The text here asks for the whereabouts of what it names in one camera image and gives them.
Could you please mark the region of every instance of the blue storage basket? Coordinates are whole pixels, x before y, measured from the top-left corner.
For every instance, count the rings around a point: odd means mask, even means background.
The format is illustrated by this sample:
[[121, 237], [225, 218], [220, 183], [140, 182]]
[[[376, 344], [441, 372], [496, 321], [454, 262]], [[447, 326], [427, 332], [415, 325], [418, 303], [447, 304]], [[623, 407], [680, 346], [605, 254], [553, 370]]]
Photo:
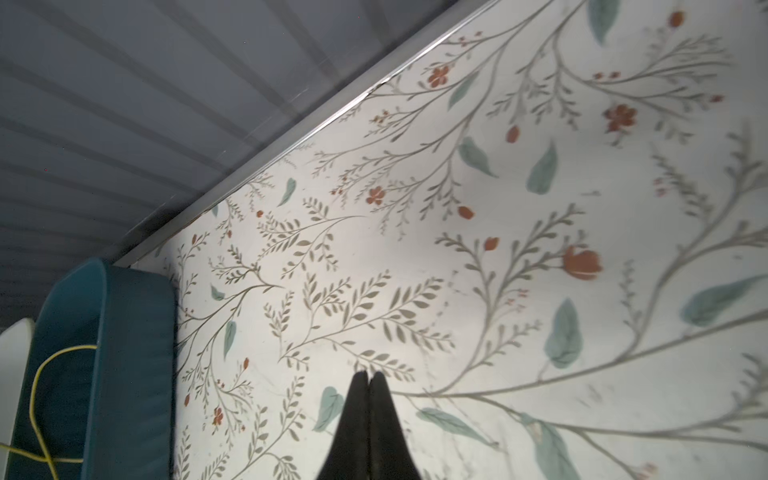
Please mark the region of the blue storage basket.
[[[54, 287], [35, 324], [12, 445], [41, 454], [29, 422], [29, 394], [45, 359], [35, 416], [61, 480], [170, 477], [174, 374], [174, 290], [154, 273], [90, 259]], [[11, 454], [7, 480], [48, 480], [45, 463]]]

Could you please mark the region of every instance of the floral tablecloth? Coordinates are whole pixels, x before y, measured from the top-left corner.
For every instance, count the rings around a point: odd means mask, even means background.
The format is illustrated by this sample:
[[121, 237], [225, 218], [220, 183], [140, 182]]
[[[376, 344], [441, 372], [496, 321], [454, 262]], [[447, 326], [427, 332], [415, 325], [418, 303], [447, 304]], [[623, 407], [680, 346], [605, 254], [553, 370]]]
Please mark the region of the floral tablecloth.
[[174, 477], [314, 478], [368, 369], [424, 479], [765, 478], [767, 9], [493, 2], [137, 262]]

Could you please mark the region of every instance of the metal edge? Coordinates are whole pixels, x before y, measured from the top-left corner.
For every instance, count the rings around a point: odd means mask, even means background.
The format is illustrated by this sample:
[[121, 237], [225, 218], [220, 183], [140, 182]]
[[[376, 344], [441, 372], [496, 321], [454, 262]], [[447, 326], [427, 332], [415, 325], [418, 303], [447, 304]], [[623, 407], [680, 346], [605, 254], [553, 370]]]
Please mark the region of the metal edge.
[[447, 37], [480, 16], [501, 0], [460, 0], [424, 28], [404, 41], [389, 55], [382, 58], [369, 70], [353, 80], [338, 94], [320, 105], [298, 124], [269, 144], [261, 152], [224, 178], [205, 195], [173, 218], [159, 230], [135, 246], [115, 266], [127, 267], [139, 261], [156, 247], [161, 246], [173, 235], [195, 221], [214, 205], [229, 197], [256, 175], [271, 167], [284, 155], [321, 131], [349, 109], [363, 101], [372, 91], [419, 60]]

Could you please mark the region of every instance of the white object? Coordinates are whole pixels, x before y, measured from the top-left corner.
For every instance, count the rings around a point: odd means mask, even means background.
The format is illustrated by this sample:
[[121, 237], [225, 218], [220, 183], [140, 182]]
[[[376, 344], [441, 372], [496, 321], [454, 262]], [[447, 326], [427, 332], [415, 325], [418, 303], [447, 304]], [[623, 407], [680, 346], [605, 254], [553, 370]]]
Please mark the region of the white object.
[[[18, 399], [22, 392], [35, 323], [24, 318], [0, 333], [0, 442], [11, 444]], [[5, 476], [8, 451], [0, 449], [0, 477]]]

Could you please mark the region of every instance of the corrugated gray panel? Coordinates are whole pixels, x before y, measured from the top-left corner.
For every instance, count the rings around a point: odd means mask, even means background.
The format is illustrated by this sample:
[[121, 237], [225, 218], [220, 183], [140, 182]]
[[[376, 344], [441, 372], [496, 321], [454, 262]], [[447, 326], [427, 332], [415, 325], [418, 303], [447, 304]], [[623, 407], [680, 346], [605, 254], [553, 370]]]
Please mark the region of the corrugated gray panel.
[[0, 325], [117, 258], [452, 2], [0, 2]]

